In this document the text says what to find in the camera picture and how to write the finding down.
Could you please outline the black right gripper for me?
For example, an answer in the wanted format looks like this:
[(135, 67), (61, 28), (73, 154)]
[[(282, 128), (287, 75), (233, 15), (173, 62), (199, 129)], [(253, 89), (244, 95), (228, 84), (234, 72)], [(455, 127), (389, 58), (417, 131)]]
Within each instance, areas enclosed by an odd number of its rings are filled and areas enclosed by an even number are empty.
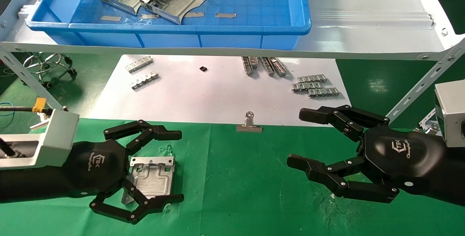
[[(389, 118), (349, 105), (321, 106), (317, 110), (302, 108), (299, 119), (332, 125), (353, 142), (363, 136), (365, 159), (357, 156), (326, 165), (295, 154), (287, 158), (287, 166), (303, 171), (309, 181), (326, 186), (337, 197), (391, 203), (400, 193), (398, 188), (413, 195), (432, 195), (446, 177), (446, 146), (439, 136), (393, 130), (382, 126), (390, 123)], [(345, 179), (357, 173), (364, 174), (371, 182)]]

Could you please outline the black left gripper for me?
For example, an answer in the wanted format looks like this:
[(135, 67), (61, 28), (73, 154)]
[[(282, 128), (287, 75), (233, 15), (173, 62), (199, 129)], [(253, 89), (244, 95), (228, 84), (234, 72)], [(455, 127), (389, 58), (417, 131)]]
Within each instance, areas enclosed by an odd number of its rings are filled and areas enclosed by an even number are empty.
[[(126, 145), (116, 140), (138, 134)], [(145, 216), (161, 213), (167, 204), (181, 203), (183, 194), (146, 198), (126, 178), (128, 155), (134, 155), (152, 140), (175, 141), (182, 138), (181, 131), (166, 130), (163, 125), (150, 125), (144, 120), (128, 122), (104, 130), (104, 142), (75, 142), (68, 155), (69, 197), (96, 196), (90, 203), (91, 210), (99, 215), (136, 224)], [(104, 200), (124, 188), (138, 207), (133, 211), (111, 206)]]

